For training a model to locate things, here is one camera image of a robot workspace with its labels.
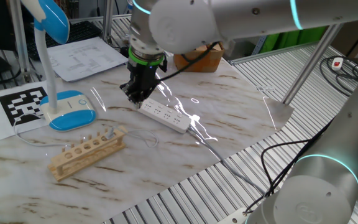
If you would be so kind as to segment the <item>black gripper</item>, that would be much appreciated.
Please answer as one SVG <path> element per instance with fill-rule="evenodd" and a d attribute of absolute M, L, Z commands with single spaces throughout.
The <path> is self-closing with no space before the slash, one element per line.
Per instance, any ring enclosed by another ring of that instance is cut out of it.
<path fill-rule="evenodd" d="M 159 82 L 153 83 L 145 90 L 140 90 L 137 83 L 150 83 L 155 79 L 155 72 L 160 68 L 163 72 L 167 71 L 167 61 L 164 60 L 158 65 L 151 65 L 146 63 L 142 65 L 136 62 L 128 63 L 128 70 L 130 71 L 130 81 L 120 85 L 120 89 L 125 93 L 127 99 L 137 105 L 142 105 L 143 102 L 149 98 L 153 93 Z"/>

